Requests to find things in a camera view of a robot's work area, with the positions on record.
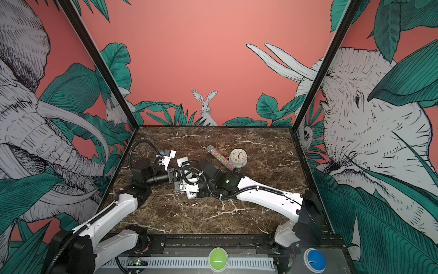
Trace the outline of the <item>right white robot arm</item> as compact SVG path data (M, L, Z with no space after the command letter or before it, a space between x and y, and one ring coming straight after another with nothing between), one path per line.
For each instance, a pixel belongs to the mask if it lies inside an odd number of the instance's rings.
M184 160L179 163L179 169L182 189L196 198L250 202L287 218L285 224L275 229L271 245L320 245L328 241L323 231L322 204L311 191L299 194L279 190L234 170L222 172L209 161Z

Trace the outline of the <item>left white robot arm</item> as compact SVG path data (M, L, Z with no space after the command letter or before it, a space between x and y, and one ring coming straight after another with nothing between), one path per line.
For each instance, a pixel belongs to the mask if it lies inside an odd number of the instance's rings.
M49 244L41 272L43 274L93 274L101 266L126 251L147 252L151 239L147 229L129 225L108 239L105 236L129 214L141 207L152 194L154 185L173 183L179 170L169 168L174 150L156 152L155 162L141 159L128 162L132 172L131 184L95 216L70 231L58 232Z

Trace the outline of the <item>white remote control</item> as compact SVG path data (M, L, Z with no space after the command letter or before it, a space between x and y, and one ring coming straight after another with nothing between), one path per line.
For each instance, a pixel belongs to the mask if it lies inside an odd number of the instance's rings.
M190 166L191 164L195 164L195 161L190 161L188 157L183 157L177 160L177 165L179 168L183 168L185 166ZM198 184L199 178L191 171L191 169L181 171L182 180L187 184L195 185Z

